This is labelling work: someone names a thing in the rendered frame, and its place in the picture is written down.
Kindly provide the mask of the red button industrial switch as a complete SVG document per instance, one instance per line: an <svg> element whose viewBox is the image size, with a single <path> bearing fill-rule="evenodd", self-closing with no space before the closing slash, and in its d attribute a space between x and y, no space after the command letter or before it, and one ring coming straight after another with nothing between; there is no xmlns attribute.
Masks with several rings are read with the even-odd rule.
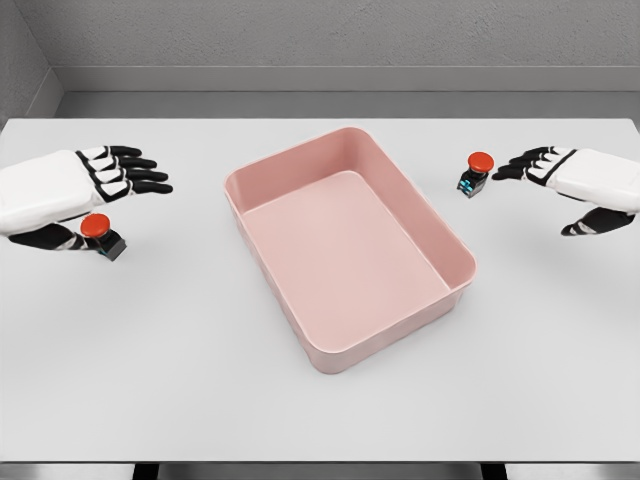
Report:
<svg viewBox="0 0 640 480"><path fill-rule="evenodd" d="M484 188L494 167L494 159L486 152L477 151L468 156L467 165L467 170L458 181L457 189L467 198L472 198Z"/></svg>
<svg viewBox="0 0 640 480"><path fill-rule="evenodd" d="M80 224L83 236L98 244L98 252L110 261L115 261L126 249L126 241L111 227L108 216L102 213L87 215Z"/></svg>

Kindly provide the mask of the pink rectangular plastic basket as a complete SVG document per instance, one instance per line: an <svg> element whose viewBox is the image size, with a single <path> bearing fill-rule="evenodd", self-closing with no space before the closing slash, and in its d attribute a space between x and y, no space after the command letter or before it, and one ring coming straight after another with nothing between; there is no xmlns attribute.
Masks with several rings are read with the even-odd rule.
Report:
<svg viewBox="0 0 640 480"><path fill-rule="evenodd" d="M238 230L310 363L336 374L452 310L469 248L366 131L231 172Z"/></svg>

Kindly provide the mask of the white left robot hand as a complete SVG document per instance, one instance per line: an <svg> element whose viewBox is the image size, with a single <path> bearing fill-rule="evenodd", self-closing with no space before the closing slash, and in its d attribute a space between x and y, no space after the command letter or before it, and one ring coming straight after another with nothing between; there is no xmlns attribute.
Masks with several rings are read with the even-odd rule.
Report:
<svg viewBox="0 0 640 480"><path fill-rule="evenodd" d="M59 150L0 169L0 235L43 250L98 251L64 223L127 196L172 191L168 175L137 148Z"/></svg>

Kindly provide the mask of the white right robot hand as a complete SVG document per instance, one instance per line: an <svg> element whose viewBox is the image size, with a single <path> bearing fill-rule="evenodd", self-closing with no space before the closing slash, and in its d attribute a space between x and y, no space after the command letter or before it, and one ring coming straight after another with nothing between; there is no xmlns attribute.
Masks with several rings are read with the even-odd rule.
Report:
<svg viewBox="0 0 640 480"><path fill-rule="evenodd" d="M593 204L594 209L561 230L565 237L609 233L640 214L640 162L593 149L531 149L500 166L492 178L528 181Z"/></svg>

